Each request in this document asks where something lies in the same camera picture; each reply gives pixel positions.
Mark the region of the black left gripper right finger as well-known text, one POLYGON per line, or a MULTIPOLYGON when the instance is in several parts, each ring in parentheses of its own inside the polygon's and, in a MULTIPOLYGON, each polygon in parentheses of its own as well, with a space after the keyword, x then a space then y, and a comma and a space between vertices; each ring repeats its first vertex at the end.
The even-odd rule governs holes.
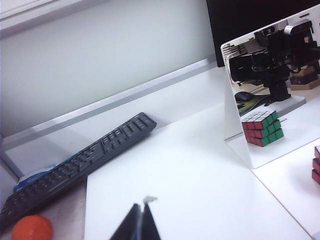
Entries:
POLYGON ((161 240, 151 209, 149 207, 149 203, 155 200, 157 200, 157 198, 154 196, 146 196, 143 199, 144 210, 140 229, 141 240, 161 240))

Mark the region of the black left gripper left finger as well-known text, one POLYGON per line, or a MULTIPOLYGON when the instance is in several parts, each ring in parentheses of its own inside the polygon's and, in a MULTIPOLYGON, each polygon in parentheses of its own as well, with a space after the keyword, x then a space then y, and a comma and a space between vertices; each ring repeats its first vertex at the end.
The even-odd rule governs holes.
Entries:
POLYGON ((140 216, 140 205, 135 203, 113 233, 110 240, 136 240, 140 216))

